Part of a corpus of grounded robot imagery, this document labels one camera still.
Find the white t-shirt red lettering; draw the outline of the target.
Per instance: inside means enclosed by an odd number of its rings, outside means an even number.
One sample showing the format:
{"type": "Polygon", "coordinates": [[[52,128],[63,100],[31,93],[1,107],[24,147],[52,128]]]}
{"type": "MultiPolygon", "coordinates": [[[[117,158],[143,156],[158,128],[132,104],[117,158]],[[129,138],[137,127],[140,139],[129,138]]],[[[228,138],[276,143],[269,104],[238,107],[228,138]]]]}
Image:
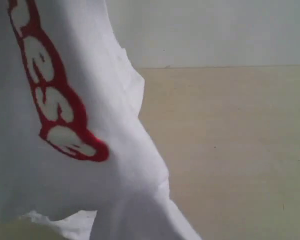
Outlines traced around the white t-shirt red lettering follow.
{"type": "Polygon", "coordinates": [[[198,240],[139,120],[103,0],[0,0],[0,223],[69,240],[198,240]]]}

